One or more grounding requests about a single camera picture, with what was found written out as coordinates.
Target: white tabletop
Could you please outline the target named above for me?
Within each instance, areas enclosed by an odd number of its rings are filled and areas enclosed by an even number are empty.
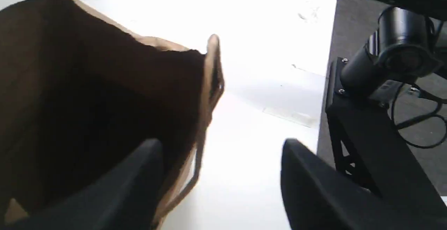
[[[282,145],[297,138],[316,152],[336,0],[82,1],[140,35],[201,52],[211,34],[221,38],[227,87],[201,177],[163,230],[289,229]]]

